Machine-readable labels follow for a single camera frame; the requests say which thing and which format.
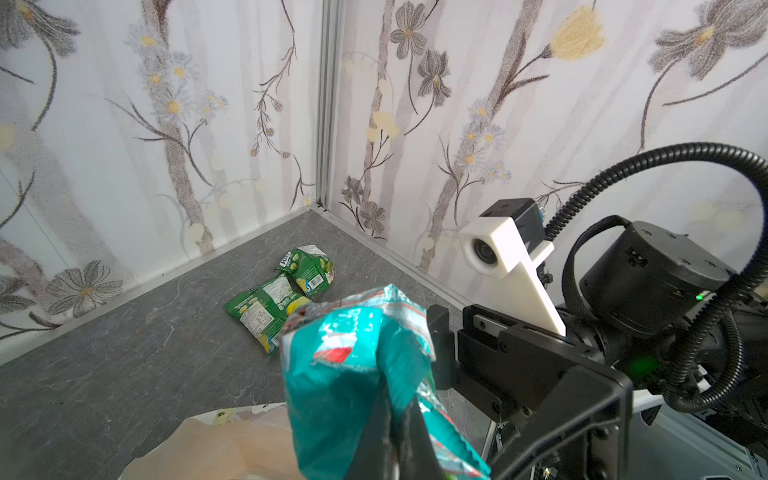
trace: barcode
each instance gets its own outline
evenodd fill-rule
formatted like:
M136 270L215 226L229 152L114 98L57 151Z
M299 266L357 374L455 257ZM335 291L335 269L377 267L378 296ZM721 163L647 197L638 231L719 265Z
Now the barcode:
M314 289L316 286L320 285L323 282L323 276L317 275L315 278L310 280L310 288Z

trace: green chip bag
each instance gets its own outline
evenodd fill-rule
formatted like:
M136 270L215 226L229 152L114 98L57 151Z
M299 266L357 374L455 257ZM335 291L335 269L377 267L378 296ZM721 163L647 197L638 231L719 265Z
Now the green chip bag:
M293 278L307 296L326 290L333 282L333 262L317 245L291 250L277 269Z
M281 273L253 290L238 293L224 308L259 340L267 355L272 355L280 345L277 334L288 315L307 303L311 303L310 299L294 292Z

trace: white wall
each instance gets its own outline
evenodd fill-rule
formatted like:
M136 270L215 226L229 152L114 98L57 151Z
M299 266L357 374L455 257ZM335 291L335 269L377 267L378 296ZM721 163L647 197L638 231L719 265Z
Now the white wall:
M319 2L19 0L0 9L0 349L313 198ZM283 58L294 41L295 55ZM56 82L41 117L53 72L46 45ZM261 130L254 90L281 71ZM186 152L186 128L198 125ZM22 203L18 186L30 183Z
M583 0L438 2L415 32L424 35L427 49L447 52L450 72L442 81L450 88L450 97L433 106L404 137L432 102L431 88L418 96L422 84L418 66L426 54L413 55L412 105L407 88L411 57L398 58L399 44L390 37L399 28L397 12L404 8L407 13L407 3L345 2L331 209L368 234L373 227L373 236L381 237L388 248L470 299L487 280L464 263L456 232L497 199L538 198L548 220L559 200L567 200L578 188L555 182L584 182L638 151L685 141L716 141L768 154L763 132L768 121L768 62L762 62L768 51L765 2L598 0L594 7ZM432 0L426 2L424 17L433 6ZM665 30L687 33L680 35L684 38L680 53L655 71L649 60L660 50L657 40L671 35ZM552 55L534 60L512 83L547 77L499 101L499 86L505 84L507 72L512 70L514 76L548 45ZM751 67L715 93L664 105L708 92ZM380 105L372 104L378 93ZM498 110L493 115L492 105L486 105L486 116L480 118L478 107L488 102ZM373 121L374 111L384 112L376 118L385 121ZM383 137L391 133L391 138L379 153L379 165L374 164L366 172L369 178L364 178L363 171L371 165L366 155L372 147L374 157L379 152L382 129ZM476 139L470 141L473 131ZM465 151L484 148L482 136L488 132L495 135L493 145L477 156L475 167L480 167L470 169ZM374 142L368 140L369 134ZM508 173L508 178L493 174L492 181L468 184L455 212L455 182L441 171L448 170L441 140L450 145L449 162L462 185L481 179L487 173L483 167ZM359 202L354 197L347 202L342 193L348 176L353 183L360 180ZM375 202L376 209L369 202ZM364 223L366 205L374 217L378 215L382 228ZM355 209L357 219L350 212ZM725 167L691 163L639 174L603 193L557 239L548 261L555 278L550 288L555 301L561 300L561 269L571 245L588 225L609 214L689 233L738 270L753 252L761 224L756 192ZM577 278L618 234L606 233L582 249Z

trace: crumpled snack bag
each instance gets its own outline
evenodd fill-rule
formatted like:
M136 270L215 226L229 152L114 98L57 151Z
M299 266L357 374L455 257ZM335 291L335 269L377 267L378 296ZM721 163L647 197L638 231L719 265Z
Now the crumpled snack bag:
M259 340L267 355L272 355L288 315L307 303L311 300L294 292L281 273L253 290L238 293L224 308Z
M447 478L490 476L435 394L426 311L394 285L311 303L289 318L280 338L293 446L308 480L344 478L382 377L394 419L416 398Z
M333 282L333 262L317 245L291 250L277 269L293 278L307 296L327 290Z

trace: flower print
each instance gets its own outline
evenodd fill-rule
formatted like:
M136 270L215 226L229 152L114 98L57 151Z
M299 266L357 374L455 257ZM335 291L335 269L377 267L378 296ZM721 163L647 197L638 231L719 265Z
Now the flower print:
M491 108L488 106L486 100L475 100L472 106L469 108L469 117L478 123L482 123L488 120L488 116L491 113Z
M411 2L406 2L395 13L398 28L389 35L389 40L400 44L397 47L397 58L401 60L407 57L409 52L414 55L424 53L427 37L417 32L424 26L424 8L423 3L413 8Z
M684 58L692 77L703 79L723 57L727 47L745 48L763 39L768 27L765 0L713 0L697 9L700 25L686 31L664 30L651 55L654 71Z
M170 95L165 91L163 102L154 112L155 116L161 121L183 121L189 117L190 100L184 90L179 90L176 95Z
M170 74L179 82L185 82L190 76L193 76L193 72L190 69L191 63L192 57L181 51L172 52L167 60Z
M432 94L435 97L435 106L440 107L445 99L451 96L451 89L446 87L442 78L450 74L448 69L448 52L439 54L436 50L428 50L427 55L419 63L419 75L422 86L419 88L419 97Z
M383 208L376 205L376 202L366 202L362 212L360 212L360 216L362 217L362 225L365 228L370 228L376 233L384 231L384 223L382 222L386 219L386 213Z
M588 6L579 7L565 19L541 53L542 58L578 60L600 49L605 43L598 13Z
M27 307L35 305L34 300L14 295L16 290L23 286L24 283L18 278L0 275L0 315L26 310Z
M500 165L486 165L482 169L482 176L480 179L483 183L489 184L496 180L499 180L502 176L502 167Z
M315 203L315 189L307 188L304 191L304 200L299 204L303 208L309 208Z
M210 122L214 119L217 113L220 111L227 111L228 108L229 104L226 98L221 95L216 95L212 90L208 90L206 91L203 100L200 102L198 110L200 111L199 113L203 120Z
M363 190L362 190L362 185L360 184L360 180L357 180L356 178L352 178L349 175L347 175L344 185L346 186L346 188L341 190L341 194L344 196L344 200L346 200L347 203L350 205L352 204L352 200L354 200L356 204L360 204L360 199L362 198L362 195L363 195Z
M165 64L155 56L146 57L138 68L144 88L153 92L167 88L166 71Z
M59 273L46 290L61 300L48 308L48 313L64 313L74 308L74 316L83 316L123 291L122 280L109 280L110 268L94 260L83 270L71 268Z
M496 167L496 170L498 172L498 181L502 185L506 185L509 183L509 181L512 178L512 172L509 170L504 169L503 166L499 165Z
M395 121L392 119L392 114L388 111L373 112L373 123L376 124L380 131L384 130L384 133L390 138L400 135L400 129L395 125Z
M485 147L499 149L504 145L504 131L496 124L490 124L479 135L480 141Z
M74 53L78 26L38 7L38 0L0 0L0 48L20 48L34 33L61 58Z
M141 55L142 58L165 59L167 49L160 32L144 23L133 24L128 27L128 40L126 45L134 49L134 53Z

